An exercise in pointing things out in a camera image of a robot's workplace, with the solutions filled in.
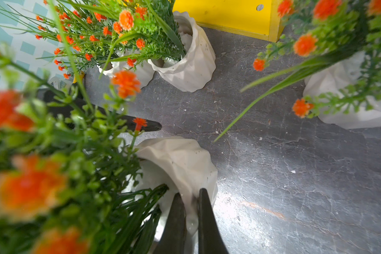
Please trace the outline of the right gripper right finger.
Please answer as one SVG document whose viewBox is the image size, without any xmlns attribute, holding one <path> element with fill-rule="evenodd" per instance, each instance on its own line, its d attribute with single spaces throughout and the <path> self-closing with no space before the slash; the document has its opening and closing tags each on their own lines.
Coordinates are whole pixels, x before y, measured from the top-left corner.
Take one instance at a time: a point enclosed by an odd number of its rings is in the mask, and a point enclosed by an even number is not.
<svg viewBox="0 0 381 254">
<path fill-rule="evenodd" d="M 197 202 L 199 254 L 228 254 L 221 238 L 207 189 L 201 188 Z"/>
</svg>

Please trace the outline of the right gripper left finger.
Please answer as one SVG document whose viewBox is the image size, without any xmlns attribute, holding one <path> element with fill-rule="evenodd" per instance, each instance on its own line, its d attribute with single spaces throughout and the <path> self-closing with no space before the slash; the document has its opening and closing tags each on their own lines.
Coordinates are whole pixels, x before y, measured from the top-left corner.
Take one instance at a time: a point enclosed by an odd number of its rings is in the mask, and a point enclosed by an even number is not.
<svg viewBox="0 0 381 254">
<path fill-rule="evenodd" d="M 168 219 L 154 254 L 183 254 L 186 241 L 186 211 L 180 193 L 176 193 Z"/>
</svg>

